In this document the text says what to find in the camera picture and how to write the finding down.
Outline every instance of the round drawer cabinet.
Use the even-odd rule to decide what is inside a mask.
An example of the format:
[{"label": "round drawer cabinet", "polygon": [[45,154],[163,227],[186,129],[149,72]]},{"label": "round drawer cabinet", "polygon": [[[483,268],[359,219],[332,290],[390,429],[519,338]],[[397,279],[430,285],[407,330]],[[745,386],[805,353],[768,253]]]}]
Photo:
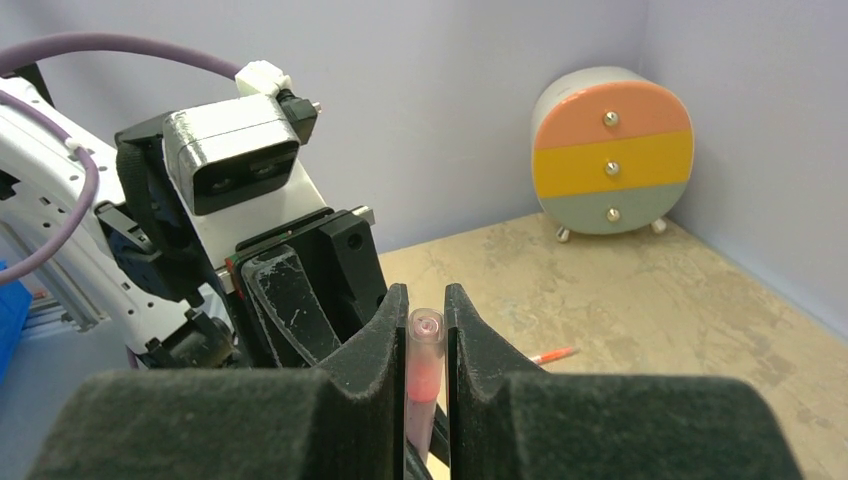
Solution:
[{"label": "round drawer cabinet", "polygon": [[693,154],[680,100],[624,68],[568,74],[533,110],[533,184],[561,242],[571,232],[665,231],[662,217],[686,189]]}]

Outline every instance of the cabinet leg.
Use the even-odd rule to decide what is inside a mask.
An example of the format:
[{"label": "cabinet leg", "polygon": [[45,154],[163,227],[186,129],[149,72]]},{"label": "cabinet leg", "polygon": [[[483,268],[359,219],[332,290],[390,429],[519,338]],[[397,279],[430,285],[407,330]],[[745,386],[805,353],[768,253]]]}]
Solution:
[{"label": "cabinet leg", "polygon": [[557,230],[557,241],[559,243],[565,243],[568,241],[568,236],[571,234],[571,230],[565,227],[559,227]]},{"label": "cabinet leg", "polygon": [[651,222],[651,230],[653,230],[656,234],[663,233],[667,227],[668,224],[666,224],[665,220],[662,218],[658,218]]}]

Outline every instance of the red pen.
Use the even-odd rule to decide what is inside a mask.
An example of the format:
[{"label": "red pen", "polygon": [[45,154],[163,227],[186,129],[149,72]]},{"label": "red pen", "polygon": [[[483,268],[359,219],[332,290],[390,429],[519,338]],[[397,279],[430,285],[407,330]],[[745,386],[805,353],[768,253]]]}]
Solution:
[{"label": "red pen", "polygon": [[544,365],[546,363],[562,360],[563,358],[568,358],[578,353],[580,353],[580,347],[558,348],[556,350],[551,350],[550,352],[543,353],[541,355],[533,355],[532,357],[530,357],[530,361],[535,363],[536,365]]}]

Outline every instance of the white robot arm segment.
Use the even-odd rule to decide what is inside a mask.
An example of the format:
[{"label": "white robot arm segment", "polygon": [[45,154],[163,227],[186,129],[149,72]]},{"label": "white robot arm segment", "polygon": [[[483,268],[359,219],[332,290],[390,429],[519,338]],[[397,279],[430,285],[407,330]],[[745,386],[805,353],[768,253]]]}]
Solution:
[{"label": "white robot arm segment", "polygon": [[[54,110],[26,80],[0,79],[0,89],[28,102],[89,149],[100,167],[97,204],[123,203],[112,147]],[[11,186],[14,195],[0,201],[0,234],[20,251],[33,251],[50,238],[76,203],[82,166],[41,126],[0,105],[0,170],[17,180]],[[127,346],[138,354],[147,351],[150,339],[167,338],[179,328],[189,309],[185,302],[168,302],[133,285],[115,264],[93,211],[45,267],[43,273],[64,285],[59,290],[68,295],[59,299],[69,313],[87,317],[79,319],[81,325],[113,319]]]}]

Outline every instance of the beige countertop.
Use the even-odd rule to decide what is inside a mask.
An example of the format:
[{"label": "beige countertop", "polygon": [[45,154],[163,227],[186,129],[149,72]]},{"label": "beige countertop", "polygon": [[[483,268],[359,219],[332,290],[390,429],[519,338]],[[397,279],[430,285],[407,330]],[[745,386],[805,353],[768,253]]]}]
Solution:
[{"label": "beige countertop", "polygon": [[[809,479],[848,478],[848,346],[669,223],[554,238],[541,214],[380,256],[410,306],[443,309],[461,283],[527,355],[579,346],[553,372],[720,374],[752,383]],[[446,468],[431,459],[435,478]]]}]

